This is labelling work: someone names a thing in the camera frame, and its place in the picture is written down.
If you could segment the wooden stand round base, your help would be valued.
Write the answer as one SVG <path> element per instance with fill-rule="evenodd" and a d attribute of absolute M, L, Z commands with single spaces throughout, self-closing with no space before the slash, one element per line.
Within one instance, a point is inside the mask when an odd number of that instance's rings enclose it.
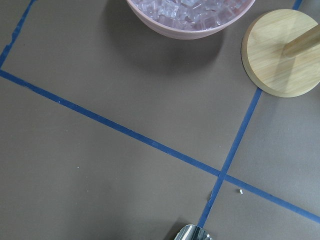
<path fill-rule="evenodd" d="M 264 13 L 245 32 L 241 59 L 249 78 L 266 93 L 303 95 L 320 82 L 320 25 L 298 10 Z"/>

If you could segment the metal ice scoop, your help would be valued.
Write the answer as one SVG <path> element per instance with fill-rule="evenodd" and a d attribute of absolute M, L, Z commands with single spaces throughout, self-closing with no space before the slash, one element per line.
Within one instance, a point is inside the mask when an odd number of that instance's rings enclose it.
<path fill-rule="evenodd" d="M 177 235 L 174 240 L 212 240 L 212 236 L 202 227 L 194 224 L 185 225 Z"/>

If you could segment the pink bowl with ice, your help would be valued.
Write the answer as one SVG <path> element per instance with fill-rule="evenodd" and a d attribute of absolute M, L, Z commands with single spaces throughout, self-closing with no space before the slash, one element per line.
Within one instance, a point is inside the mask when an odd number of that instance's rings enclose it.
<path fill-rule="evenodd" d="M 177 40 L 213 35 L 240 19 L 253 0 L 128 0 L 135 15 L 153 31 Z"/>

